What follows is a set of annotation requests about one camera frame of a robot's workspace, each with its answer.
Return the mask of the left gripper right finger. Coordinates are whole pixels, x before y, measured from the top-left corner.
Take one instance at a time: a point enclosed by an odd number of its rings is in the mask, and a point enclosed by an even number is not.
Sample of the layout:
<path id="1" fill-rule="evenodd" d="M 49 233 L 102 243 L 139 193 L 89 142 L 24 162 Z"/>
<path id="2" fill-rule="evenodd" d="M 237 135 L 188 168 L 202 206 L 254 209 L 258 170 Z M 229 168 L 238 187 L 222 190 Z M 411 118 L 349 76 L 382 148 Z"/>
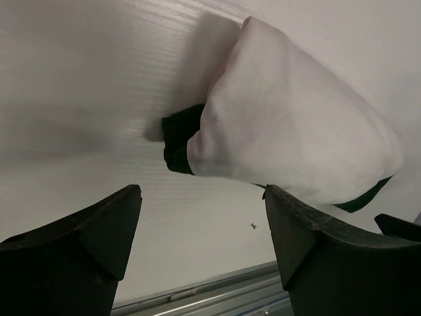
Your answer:
<path id="1" fill-rule="evenodd" d="M 264 200 L 294 314 L 420 314 L 420 242 L 355 227 L 277 186 Z"/>

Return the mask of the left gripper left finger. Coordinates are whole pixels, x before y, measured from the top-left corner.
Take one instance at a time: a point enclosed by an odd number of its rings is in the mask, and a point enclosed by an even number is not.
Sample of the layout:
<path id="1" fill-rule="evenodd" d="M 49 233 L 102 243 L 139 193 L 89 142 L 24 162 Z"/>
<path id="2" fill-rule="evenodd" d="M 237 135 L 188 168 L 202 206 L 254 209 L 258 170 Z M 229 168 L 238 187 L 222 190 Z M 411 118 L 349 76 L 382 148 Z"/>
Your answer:
<path id="1" fill-rule="evenodd" d="M 1 242 L 1 314 L 110 315 L 141 204 L 131 184 Z"/>

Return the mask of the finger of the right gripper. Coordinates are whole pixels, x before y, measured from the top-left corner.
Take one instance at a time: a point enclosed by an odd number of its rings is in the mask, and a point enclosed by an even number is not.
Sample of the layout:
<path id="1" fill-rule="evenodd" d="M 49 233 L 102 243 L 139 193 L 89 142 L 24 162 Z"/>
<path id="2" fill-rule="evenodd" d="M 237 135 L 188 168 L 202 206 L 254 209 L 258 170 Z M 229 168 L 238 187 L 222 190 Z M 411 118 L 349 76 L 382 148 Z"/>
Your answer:
<path id="1" fill-rule="evenodd" d="M 412 242 L 421 242 L 421 226 L 386 214 L 374 218 L 384 236 L 401 238 Z"/>

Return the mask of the cream and green t-shirt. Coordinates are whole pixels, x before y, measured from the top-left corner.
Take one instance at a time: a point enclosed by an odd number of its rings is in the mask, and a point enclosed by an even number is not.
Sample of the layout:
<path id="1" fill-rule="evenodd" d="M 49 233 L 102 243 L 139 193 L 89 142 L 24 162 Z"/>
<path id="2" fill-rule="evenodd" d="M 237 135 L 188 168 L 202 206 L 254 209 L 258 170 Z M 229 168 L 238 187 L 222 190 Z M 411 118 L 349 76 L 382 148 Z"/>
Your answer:
<path id="1" fill-rule="evenodd" d="M 163 118 L 170 171 L 275 185 L 353 213 L 404 162 L 401 138 L 282 31 L 247 18 L 204 103 Z"/>

